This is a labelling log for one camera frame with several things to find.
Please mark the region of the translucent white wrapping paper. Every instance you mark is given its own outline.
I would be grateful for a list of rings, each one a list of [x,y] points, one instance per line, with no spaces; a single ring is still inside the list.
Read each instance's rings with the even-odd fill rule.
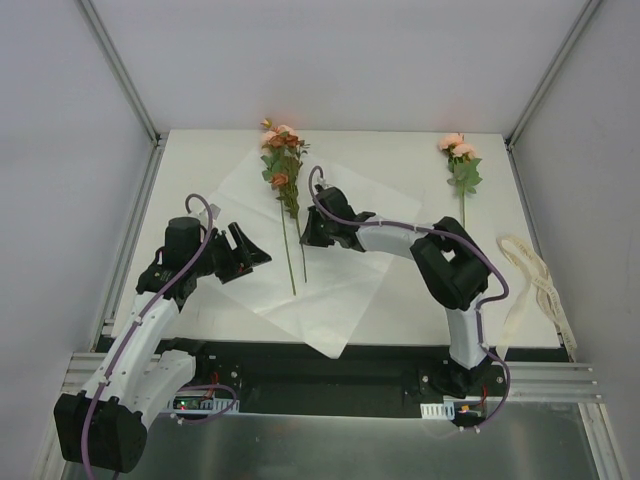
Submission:
[[[205,180],[205,194],[221,209],[220,225],[237,222],[272,261],[227,285],[200,281],[188,322],[199,337],[298,341],[329,358],[347,344],[425,342],[429,301],[411,262],[338,245],[299,247],[254,152]]]

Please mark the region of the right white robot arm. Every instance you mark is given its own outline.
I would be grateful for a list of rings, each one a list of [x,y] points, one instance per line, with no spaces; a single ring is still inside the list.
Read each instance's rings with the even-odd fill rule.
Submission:
[[[355,213],[336,187],[312,188],[315,202],[301,243],[327,248],[335,244],[361,253],[386,253],[415,263],[426,287],[441,305],[448,323],[447,364],[430,375],[432,388],[464,398],[486,381],[489,360],[482,348],[476,307],[488,288],[489,269],[468,246],[471,238],[459,222],[444,217],[433,225],[444,237],[391,226],[374,212]]]

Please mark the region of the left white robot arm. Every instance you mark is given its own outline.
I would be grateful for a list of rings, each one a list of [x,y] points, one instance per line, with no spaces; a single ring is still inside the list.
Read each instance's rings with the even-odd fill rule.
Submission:
[[[138,279],[124,330],[79,393],[56,402],[63,458],[88,469],[133,470],[150,426],[178,390],[202,388],[211,377],[210,363],[184,350],[169,350],[152,366],[163,333],[200,278],[228,283],[270,260],[237,223],[220,231],[190,216],[171,219],[163,246]]]

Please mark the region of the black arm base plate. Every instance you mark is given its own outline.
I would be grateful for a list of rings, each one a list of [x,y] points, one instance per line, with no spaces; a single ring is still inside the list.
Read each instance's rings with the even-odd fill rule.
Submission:
[[[169,350],[195,354],[193,385],[217,381],[229,387],[216,396],[240,402],[240,413],[323,417],[409,419],[420,416],[422,403],[459,402],[485,416],[509,385],[497,380],[498,362],[464,398],[444,395],[431,386],[430,375],[447,364],[443,347],[350,346],[338,359],[295,343],[163,340],[156,354]],[[522,349],[508,362],[568,362],[564,349]],[[510,382],[508,366],[503,367]]]

